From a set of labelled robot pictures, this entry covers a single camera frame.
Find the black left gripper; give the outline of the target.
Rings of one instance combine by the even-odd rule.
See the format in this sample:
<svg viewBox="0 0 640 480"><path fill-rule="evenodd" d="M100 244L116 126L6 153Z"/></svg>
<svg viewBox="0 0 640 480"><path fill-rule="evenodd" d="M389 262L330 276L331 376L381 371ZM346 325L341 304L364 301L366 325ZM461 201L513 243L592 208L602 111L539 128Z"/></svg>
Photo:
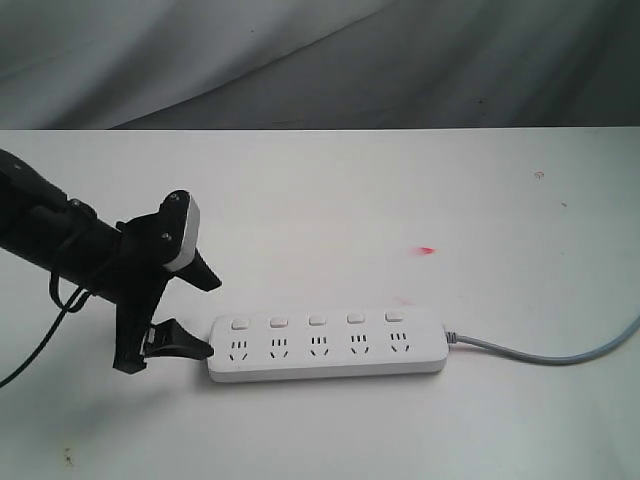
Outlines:
<svg viewBox="0 0 640 480"><path fill-rule="evenodd" d="M159 324L152 319L168 281L174 276L160 260L161 238L157 212L119 221L121 233L116 262L116 338L113 368L135 374L146 368L146 358L207 359L213 347L175 318ZM194 259L180 270L180 279L199 290L216 290L221 279L198 249Z"/></svg>

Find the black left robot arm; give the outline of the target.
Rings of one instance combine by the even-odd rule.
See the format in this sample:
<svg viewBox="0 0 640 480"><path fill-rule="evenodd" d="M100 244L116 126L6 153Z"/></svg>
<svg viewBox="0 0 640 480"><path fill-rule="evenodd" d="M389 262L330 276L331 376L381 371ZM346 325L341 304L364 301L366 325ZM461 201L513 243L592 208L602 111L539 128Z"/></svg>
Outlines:
<svg viewBox="0 0 640 480"><path fill-rule="evenodd" d="M113 367L135 374L154 357L204 360L214 353L177 320L152 322L168 282L209 292L222 284L198 248L200 209L186 190L155 213L114 226L69 198L8 151L1 153L1 247L49 272L49 295L62 314L92 297L116 307Z"/></svg>

